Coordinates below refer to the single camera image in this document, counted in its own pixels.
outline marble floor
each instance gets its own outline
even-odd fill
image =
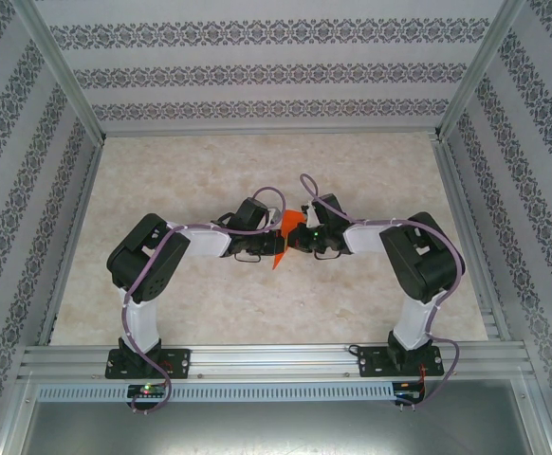
[[[459,245],[426,134],[108,138],[52,344],[117,342],[121,302],[105,262],[143,215],[208,222],[264,185],[299,209],[308,200],[302,172],[352,216],[408,218],[425,210]],[[261,199],[278,203],[269,193]],[[271,258],[184,258],[160,297],[163,343],[379,342],[398,319],[403,293],[385,254],[317,262],[289,250],[271,267]],[[468,274],[433,332],[487,339]]]

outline enclosure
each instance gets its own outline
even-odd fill
[[[300,173],[461,251],[439,396],[394,406],[423,374],[350,354],[400,318],[388,256],[291,248],[181,262],[157,327],[186,378],[134,415],[110,252],[266,185],[300,210]],[[552,0],[0,0],[0,453],[76,450],[552,453]]]

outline wallpaper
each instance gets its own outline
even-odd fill
[[[449,137],[491,276],[552,416],[552,2],[527,2]]]
[[[0,413],[35,344],[96,150],[11,4],[0,0]]]
[[[435,127],[501,0],[46,0],[109,134]]]

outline wall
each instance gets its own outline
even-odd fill
[[[0,412],[35,344],[96,149],[12,5],[0,0]]]
[[[434,127],[502,0],[68,0],[40,12],[106,133]]]
[[[552,1],[527,2],[449,146],[509,328],[552,415]]]

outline perforated metal strip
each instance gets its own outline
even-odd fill
[[[121,403],[127,400],[126,384],[44,385],[41,403]],[[366,401],[393,400],[391,382],[321,384],[181,384],[173,387],[171,400],[186,403],[248,403],[270,401]],[[156,402],[139,398],[139,402]]]

